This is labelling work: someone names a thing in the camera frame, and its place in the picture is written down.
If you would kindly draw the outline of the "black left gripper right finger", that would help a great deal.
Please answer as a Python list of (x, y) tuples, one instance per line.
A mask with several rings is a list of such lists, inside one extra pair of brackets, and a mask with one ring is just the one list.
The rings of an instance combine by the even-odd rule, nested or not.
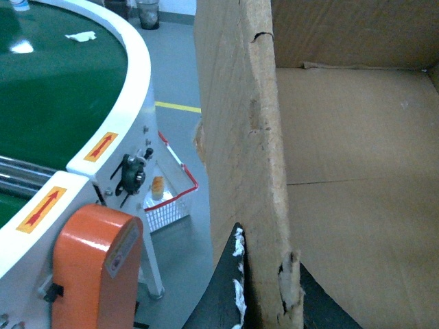
[(305, 328), (361, 328), (317, 283), (302, 263), (300, 264), (300, 284), (305, 292), (303, 302)]

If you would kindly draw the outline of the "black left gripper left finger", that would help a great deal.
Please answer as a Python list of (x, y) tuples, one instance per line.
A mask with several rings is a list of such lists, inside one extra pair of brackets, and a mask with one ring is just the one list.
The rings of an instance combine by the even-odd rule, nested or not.
[(245, 299), (246, 240), (236, 223), (220, 256), (213, 276), (184, 328), (243, 328)]

